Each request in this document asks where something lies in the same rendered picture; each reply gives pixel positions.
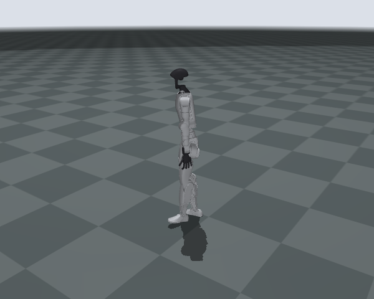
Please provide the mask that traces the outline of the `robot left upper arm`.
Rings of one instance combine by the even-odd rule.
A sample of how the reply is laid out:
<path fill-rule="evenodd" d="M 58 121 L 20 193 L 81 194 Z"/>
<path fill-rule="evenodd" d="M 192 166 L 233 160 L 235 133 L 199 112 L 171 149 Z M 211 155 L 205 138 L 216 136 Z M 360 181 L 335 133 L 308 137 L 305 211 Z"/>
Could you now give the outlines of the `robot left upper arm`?
<path fill-rule="evenodd" d="M 181 121 L 178 125 L 179 129 L 181 130 L 181 125 L 186 123 L 189 127 L 189 108 L 190 108 L 190 99 L 188 96 L 182 96 L 180 98 L 180 108 L 181 108 L 181 117 L 183 121 Z"/>

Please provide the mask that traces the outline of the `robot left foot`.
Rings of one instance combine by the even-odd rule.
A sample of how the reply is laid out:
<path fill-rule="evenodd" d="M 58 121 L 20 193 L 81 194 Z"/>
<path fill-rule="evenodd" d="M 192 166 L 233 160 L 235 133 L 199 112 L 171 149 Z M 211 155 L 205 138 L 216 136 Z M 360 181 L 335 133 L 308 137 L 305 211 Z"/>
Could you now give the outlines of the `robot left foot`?
<path fill-rule="evenodd" d="M 170 223 L 187 222 L 188 220 L 189 220 L 189 216 L 187 214 L 185 215 L 185 217 L 181 217 L 181 215 L 178 214 L 174 217 L 168 218 L 168 222 Z"/>

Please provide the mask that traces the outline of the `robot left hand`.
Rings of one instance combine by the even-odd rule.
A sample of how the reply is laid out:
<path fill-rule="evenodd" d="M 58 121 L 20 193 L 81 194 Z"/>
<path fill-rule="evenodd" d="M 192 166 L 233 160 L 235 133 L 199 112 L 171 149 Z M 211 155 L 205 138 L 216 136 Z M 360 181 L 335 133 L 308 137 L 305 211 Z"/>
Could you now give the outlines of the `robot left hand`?
<path fill-rule="evenodd" d="M 187 164 L 188 164 L 188 168 L 189 168 L 189 163 L 192 166 L 191 157 L 189 156 L 190 153 L 185 153 L 185 149 L 182 147 L 182 154 L 183 154 L 183 157 L 182 157 L 182 160 L 181 160 L 181 163 L 179 164 L 179 166 L 181 166 L 181 164 L 183 163 L 183 168 L 182 169 L 184 169 L 184 168 L 187 169 Z"/>

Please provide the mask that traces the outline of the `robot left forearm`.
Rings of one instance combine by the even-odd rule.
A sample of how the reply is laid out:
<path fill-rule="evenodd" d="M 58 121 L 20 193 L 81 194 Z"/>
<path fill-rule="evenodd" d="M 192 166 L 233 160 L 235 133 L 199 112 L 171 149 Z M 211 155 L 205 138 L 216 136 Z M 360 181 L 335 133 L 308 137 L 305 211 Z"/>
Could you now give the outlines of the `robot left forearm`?
<path fill-rule="evenodd" d="M 181 145 L 185 149 L 185 153 L 189 152 L 189 127 L 186 123 L 181 125 Z"/>

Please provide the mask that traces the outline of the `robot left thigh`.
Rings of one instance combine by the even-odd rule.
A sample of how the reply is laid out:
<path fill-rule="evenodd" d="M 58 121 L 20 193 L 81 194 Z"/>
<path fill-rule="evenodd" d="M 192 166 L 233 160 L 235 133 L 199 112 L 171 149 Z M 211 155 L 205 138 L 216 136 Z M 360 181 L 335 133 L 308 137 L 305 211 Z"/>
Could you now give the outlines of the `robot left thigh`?
<path fill-rule="evenodd" d="M 190 147 L 189 147 L 189 152 L 187 152 L 187 153 L 190 153 L 189 156 L 191 157 L 191 159 L 197 159 L 198 156 L 199 156 L 199 148 L 196 147 L 196 144 L 191 143 Z M 182 157 L 183 157 L 183 155 L 182 155 Z M 181 157 L 181 160 L 182 160 L 182 157 Z M 191 162 L 193 163 L 193 160 L 191 160 Z M 192 182 L 189 179 L 189 177 L 190 177 L 192 169 L 193 169 L 193 164 L 191 166 L 191 164 L 189 163 L 189 168 L 188 168 L 188 164 L 187 164 L 187 169 L 186 168 L 182 169 L 182 168 L 183 168 L 183 163 L 179 167 L 179 179 L 180 179 L 180 184 L 183 186 L 183 189 L 185 189 L 185 187 L 188 185 L 188 183 Z"/>

